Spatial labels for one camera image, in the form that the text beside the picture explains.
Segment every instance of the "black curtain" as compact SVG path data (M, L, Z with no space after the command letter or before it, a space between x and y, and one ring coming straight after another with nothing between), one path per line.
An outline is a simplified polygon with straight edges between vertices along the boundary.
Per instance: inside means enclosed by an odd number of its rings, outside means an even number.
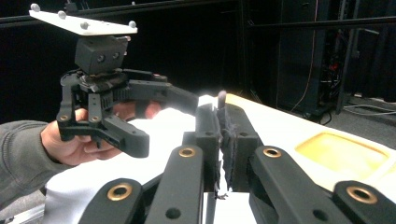
M396 0L365 0L359 6L358 18L395 15ZM396 26L359 29L358 35L355 44L359 57L352 60L346 90L396 102Z

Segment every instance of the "floor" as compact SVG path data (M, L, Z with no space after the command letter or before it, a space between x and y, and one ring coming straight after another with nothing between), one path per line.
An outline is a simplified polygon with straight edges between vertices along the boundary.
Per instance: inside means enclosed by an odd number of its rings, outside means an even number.
M355 105L369 105L370 107L355 107ZM373 106L385 108L386 110L378 109ZM353 133L386 147L396 149L396 114L392 111L396 111L396 104L386 104L370 99L352 98L348 101L347 107L339 115L336 115L335 112L332 111L330 115L325 114L320 122L325 123L331 119L326 125L327 127ZM20 198L8 208L0 211L0 220L13 217L23 211L34 208L44 203L44 201L45 197L40 191ZM41 219L29 223L41 223Z

